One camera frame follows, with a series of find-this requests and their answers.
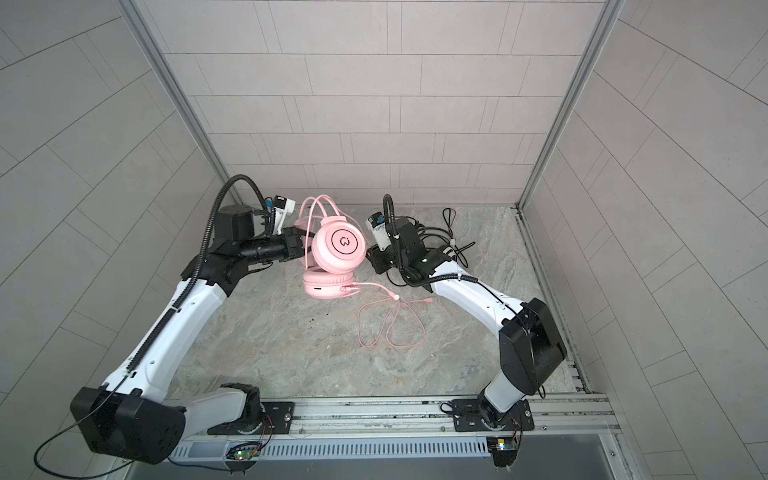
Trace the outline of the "pink cat-ear headphones with cable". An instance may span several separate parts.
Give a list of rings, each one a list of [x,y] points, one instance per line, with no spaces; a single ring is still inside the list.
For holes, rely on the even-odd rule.
[[[321,194],[303,200],[296,227],[304,232],[302,281],[310,297],[319,300],[344,299],[359,294],[364,287],[375,287],[385,293],[383,297],[360,306],[357,311],[357,339],[361,347],[372,348],[384,342],[393,349],[410,349],[426,341],[426,326],[414,306],[420,302],[428,304],[432,299],[404,301],[382,284],[356,279],[355,270],[365,259],[366,237],[356,221],[348,217],[330,196]],[[391,307],[373,341],[366,343],[363,340],[362,314],[370,307],[385,303]],[[421,336],[414,343],[399,344],[390,338],[401,311],[411,313],[420,329]]]

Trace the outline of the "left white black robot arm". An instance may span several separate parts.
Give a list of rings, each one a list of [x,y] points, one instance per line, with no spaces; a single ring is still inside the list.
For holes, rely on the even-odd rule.
[[[256,236],[244,206],[218,212],[212,245],[186,267],[172,301],[126,360],[98,388],[82,388],[70,411],[94,453],[158,464],[200,432],[249,434],[263,428],[257,387],[226,383],[170,404],[170,383],[202,327],[238,282],[275,262],[299,259],[312,233],[300,218],[278,234]]]

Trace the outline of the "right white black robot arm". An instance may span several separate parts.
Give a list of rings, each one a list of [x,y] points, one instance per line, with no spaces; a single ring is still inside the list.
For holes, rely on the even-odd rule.
[[[523,401],[546,397],[545,381],[567,356],[550,308],[538,298],[512,298],[472,276],[455,240],[428,247],[426,228],[418,222],[377,212],[366,226],[376,241],[366,254],[376,273],[397,270],[405,285],[452,301],[495,335],[499,372],[478,395],[477,415],[487,429],[524,429]]]

